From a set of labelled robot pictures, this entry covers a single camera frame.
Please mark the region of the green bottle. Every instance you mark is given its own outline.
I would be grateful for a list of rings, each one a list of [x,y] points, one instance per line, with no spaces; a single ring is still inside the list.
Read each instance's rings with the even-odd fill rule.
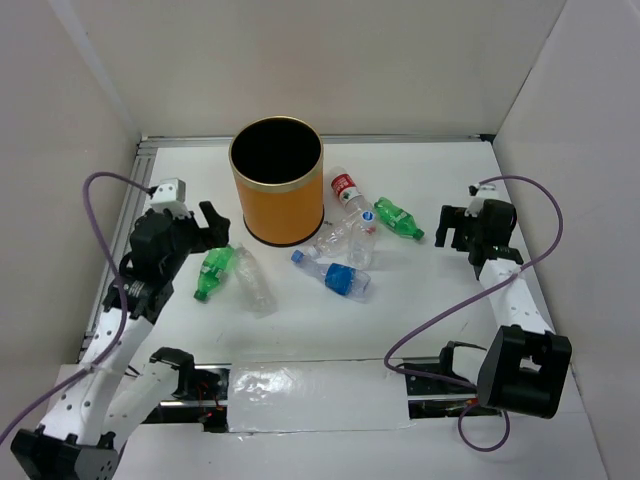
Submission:
[[[374,208],[379,221],[396,235],[415,241],[424,238],[425,233],[418,227],[414,217],[388,198],[380,197],[374,203]]]
[[[207,302],[211,295],[226,281],[232,262],[234,249],[231,246],[214,248],[208,251],[204,258],[194,292],[194,298],[200,302]]]

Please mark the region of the clear crushed bottle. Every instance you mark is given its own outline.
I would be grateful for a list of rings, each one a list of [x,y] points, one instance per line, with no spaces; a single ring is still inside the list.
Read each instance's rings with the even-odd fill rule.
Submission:
[[[233,245],[234,273],[246,308],[257,316],[277,311],[277,302],[255,256],[241,243]]]

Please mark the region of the clear bottle blue round sticker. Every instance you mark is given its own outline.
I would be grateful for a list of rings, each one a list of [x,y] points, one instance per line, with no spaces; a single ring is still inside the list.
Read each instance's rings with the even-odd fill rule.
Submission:
[[[362,211],[352,224],[347,252],[348,262],[359,270],[365,270],[372,261],[376,244],[376,215],[371,210]]]

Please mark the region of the red label clear bottle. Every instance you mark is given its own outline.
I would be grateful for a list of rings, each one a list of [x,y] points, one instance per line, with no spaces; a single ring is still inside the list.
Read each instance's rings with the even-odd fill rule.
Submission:
[[[348,215],[372,209],[371,203],[344,168],[332,168],[329,171],[329,180],[334,195]]]

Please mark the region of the blue label clear bottle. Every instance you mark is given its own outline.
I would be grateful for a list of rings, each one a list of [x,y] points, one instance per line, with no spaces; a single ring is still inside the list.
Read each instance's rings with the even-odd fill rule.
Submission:
[[[366,272],[339,263],[318,263],[300,250],[293,252],[291,261],[334,293],[355,301],[366,299],[371,285],[371,277]]]

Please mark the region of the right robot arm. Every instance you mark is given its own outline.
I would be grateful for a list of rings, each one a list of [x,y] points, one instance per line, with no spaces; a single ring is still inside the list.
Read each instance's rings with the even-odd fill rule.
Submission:
[[[442,247],[452,229],[452,247],[468,254],[476,279],[489,289],[524,265],[520,252],[509,246],[515,224],[515,207],[501,200],[474,201],[467,208],[445,205],[435,245]],[[471,383],[485,408],[553,417],[571,359],[569,339],[543,319],[521,276],[490,294],[489,301],[497,324],[492,344],[485,349],[448,342],[436,369],[438,384],[457,392]]]

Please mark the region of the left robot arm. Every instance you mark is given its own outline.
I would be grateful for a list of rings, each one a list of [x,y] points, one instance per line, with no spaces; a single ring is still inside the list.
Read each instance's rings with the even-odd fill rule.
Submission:
[[[21,429],[10,450],[30,479],[111,479],[135,429],[167,397],[197,387],[192,354],[161,347],[128,386],[121,381],[174,292],[189,255],[224,247],[229,219],[208,201],[206,226],[183,203],[152,207],[135,222],[102,306],[98,326],[76,371],[54,392],[59,399],[34,429]]]

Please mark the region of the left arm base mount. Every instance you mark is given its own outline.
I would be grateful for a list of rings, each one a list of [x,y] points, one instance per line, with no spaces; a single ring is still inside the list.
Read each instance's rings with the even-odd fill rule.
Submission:
[[[195,366],[185,396],[162,400],[143,421],[145,425],[196,425],[204,432],[228,432],[230,364]]]

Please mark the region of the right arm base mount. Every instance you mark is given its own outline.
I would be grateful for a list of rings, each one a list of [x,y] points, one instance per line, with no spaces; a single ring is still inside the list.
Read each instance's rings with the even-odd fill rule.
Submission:
[[[439,361],[435,358],[418,359],[416,362],[403,362],[401,368],[443,374]],[[458,417],[462,410],[475,398],[473,389],[433,380],[416,375],[405,376],[408,397],[409,418],[434,419]],[[496,416],[499,412],[483,407],[476,407],[469,416]]]

